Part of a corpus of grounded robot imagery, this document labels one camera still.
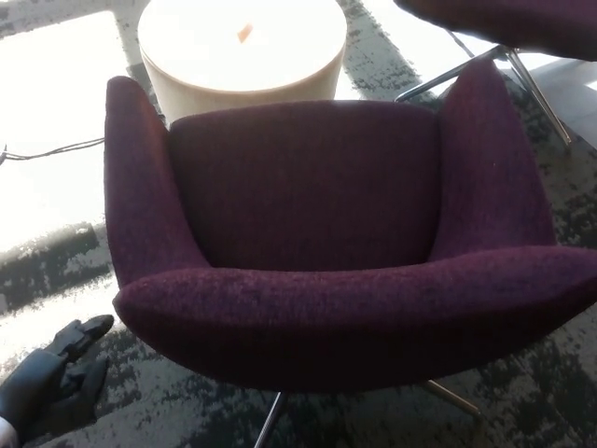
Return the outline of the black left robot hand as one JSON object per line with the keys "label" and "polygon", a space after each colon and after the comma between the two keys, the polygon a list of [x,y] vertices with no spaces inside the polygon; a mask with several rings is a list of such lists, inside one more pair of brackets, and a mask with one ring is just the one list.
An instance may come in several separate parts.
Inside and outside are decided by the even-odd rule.
{"label": "black left robot hand", "polygon": [[74,320],[31,352],[1,384],[1,445],[22,447],[37,438],[86,427],[104,387],[109,360],[80,359],[114,325],[112,315]]}

